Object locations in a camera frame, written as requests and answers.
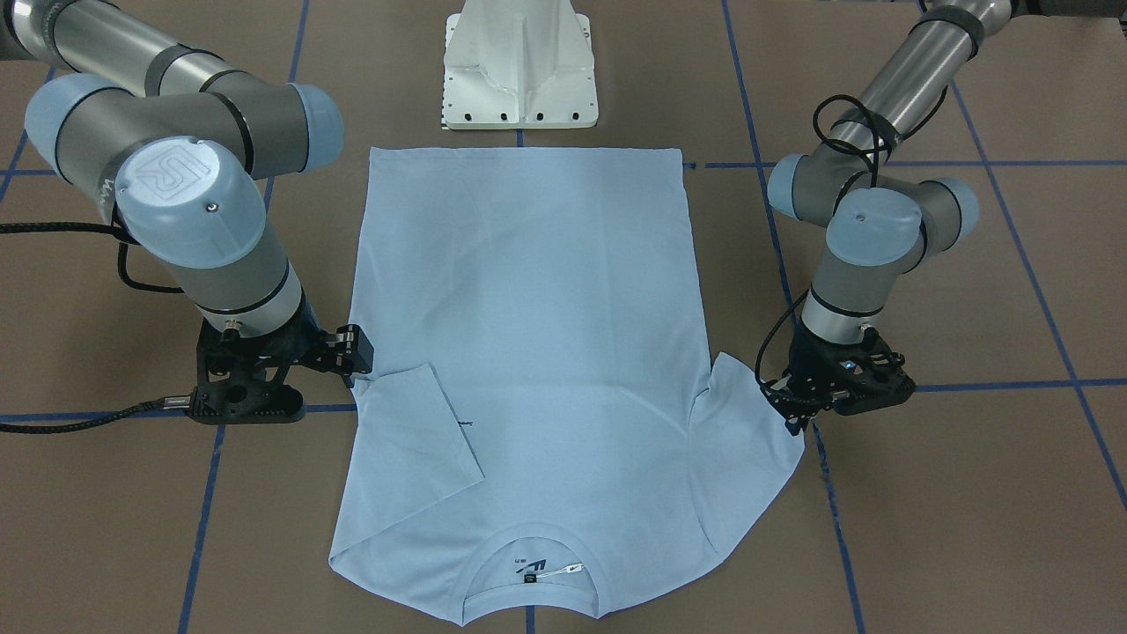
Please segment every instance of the white plastic bracket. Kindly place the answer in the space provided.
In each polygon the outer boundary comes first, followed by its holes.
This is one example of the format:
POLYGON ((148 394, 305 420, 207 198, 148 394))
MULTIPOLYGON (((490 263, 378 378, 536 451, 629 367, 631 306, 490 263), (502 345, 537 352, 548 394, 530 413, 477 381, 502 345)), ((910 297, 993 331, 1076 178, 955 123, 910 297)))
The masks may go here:
POLYGON ((591 127, 591 20, 570 0, 467 0, 446 19, 443 127, 591 127))

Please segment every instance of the light blue t-shirt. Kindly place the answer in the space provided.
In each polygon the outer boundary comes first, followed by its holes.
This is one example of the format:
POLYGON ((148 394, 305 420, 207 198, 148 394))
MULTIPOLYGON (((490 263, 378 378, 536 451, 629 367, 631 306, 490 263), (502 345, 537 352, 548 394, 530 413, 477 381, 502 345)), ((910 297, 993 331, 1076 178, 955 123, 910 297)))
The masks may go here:
POLYGON ((329 564, 464 625, 706 574, 802 453, 710 368, 677 150, 373 150, 352 321, 375 348, 329 564))

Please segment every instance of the light blue joint cap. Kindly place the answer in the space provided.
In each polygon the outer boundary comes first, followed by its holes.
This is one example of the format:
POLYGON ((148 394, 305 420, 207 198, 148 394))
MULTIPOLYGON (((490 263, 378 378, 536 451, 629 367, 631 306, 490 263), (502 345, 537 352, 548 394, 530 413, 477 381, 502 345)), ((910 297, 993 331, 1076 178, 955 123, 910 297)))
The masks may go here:
POLYGON ((266 227, 258 187, 214 141, 169 136, 117 171, 117 206, 130 233, 165 261, 218 268, 255 248, 266 227))
POLYGON ((771 178, 767 179, 767 202, 775 211, 798 220, 795 213, 795 171, 798 163, 806 158, 806 154, 790 154, 783 157, 774 169, 771 170, 771 178))
POLYGON ((59 160, 55 157, 55 143, 59 141, 59 131, 62 130, 63 123, 82 99, 106 88, 124 90, 97 74, 65 74, 44 83, 27 102, 27 111, 24 114, 27 140, 56 172, 59 172, 59 160))
POLYGON ((982 215, 982 211, 978 207, 978 196, 975 195, 975 190, 958 178, 937 178, 937 182, 940 182, 955 196, 955 202, 959 204, 959 213, 962 215, 962 222, 959 224, 959 236, 955 239, 955 244, 962 241, 975 230, 978 225, 978 217, 982 215))
POLYGON ((899 191, 854 189, 826 226, 826 245, 846 264, 884 266, 912 250, 922 218, 920 205, 899 191))
POLYGON ((340 110, 329 93, 317 86, 291 83, 301 105, 305 108, 305 124, 309 127, 309 155, 302 171, 316 169, 337 160, 345 146, 345 122, 340 110))

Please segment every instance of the robotic arm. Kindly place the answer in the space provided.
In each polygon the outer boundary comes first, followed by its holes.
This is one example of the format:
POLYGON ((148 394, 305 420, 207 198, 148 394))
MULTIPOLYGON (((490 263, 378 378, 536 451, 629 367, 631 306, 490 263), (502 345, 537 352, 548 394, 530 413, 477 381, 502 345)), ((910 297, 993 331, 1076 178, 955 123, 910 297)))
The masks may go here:
POLYGON ((834 100, 854 106, 828 134, 818 132, 811 154, 779 161, 767 184, 775 211, 826 227, 789 366, 781 379, 763 383, 792 435, 825 410, 850 416, 907 401, 915 383, 875 324, 896 278, 957 244, 978 221, 966 184, 888 178, 879 175, 882 160, 926 123, 956 72, 1011 17, 1125 10, 1127 0, 937 0, 860 99, 836 96, 818 107, 816 116, 834 100))
POLYGON ((336 159, 344 126, 313 86, 273 86, 101 0, 8 0, 0 59, 76 70, 28 104, 28 139, 157 256, 204 316, 197 383, 175 403, 204 423, 291 422, 301 365, 372 368, 358 327, 318 324, 254 180, 336 159), (269 370, 276 370, 267 378, 269 370))

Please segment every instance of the mounting hole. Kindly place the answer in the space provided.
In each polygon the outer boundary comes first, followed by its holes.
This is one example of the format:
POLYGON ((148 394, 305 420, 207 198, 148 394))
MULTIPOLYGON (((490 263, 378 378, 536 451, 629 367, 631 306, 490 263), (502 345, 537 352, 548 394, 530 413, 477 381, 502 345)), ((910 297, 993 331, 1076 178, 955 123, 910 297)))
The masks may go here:
POLYGON ((227 402, 228 403, 241 403, 243 399, 247 398, 247 389, 241 385, 237 385, 231 390, 227 391, 227 402))

